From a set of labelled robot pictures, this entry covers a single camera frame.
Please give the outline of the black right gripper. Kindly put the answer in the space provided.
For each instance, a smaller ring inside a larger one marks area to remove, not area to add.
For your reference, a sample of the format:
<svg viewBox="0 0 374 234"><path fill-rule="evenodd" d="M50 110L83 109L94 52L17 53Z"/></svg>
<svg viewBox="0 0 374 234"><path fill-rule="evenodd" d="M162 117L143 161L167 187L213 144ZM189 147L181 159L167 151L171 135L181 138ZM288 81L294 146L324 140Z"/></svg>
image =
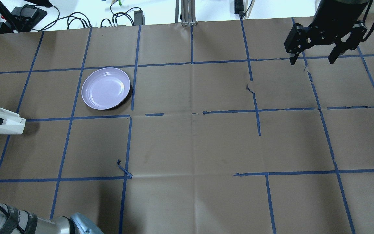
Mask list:
<svg viewBox="0 0 374 234"><path fill-rule="evenodd" d="M328 56L332 65L347 50L354 50L363 40L367 27L359 20L367 0L321 0L312 23L294 24L285 39L290 64L296 64L300 53L313 46L335 44Z"/></svg>

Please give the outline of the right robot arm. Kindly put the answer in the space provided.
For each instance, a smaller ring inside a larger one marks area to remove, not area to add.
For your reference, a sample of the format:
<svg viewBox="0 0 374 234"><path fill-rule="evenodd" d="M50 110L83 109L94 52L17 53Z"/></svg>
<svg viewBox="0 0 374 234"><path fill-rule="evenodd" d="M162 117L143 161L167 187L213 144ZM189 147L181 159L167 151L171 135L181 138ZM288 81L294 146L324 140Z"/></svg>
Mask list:
<svg viewBox="0 0 374 234"><path fill-rule="evenodd" d="M365 25L371 5L371 0L321 0L312 23L294 24L284 42L290 64L313 46L335 45L328 56L330 64L347 50L357 49L374 31L374 22L370 30Z"/></svg>

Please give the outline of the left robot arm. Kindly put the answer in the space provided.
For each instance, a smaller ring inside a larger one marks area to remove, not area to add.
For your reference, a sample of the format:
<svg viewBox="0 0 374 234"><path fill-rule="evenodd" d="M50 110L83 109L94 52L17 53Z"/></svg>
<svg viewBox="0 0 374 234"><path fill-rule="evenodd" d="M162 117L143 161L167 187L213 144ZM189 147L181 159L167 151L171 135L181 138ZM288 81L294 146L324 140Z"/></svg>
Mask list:
<svg viewBox="0 0 374 234"><path fill-rule="evenodd" d="M22 134L26 120L19 114L0 108L0 134ZM102 231L81 213L70 218L58 216L52 220L32 212L0 203L0 234L101 234Z"/></svg>

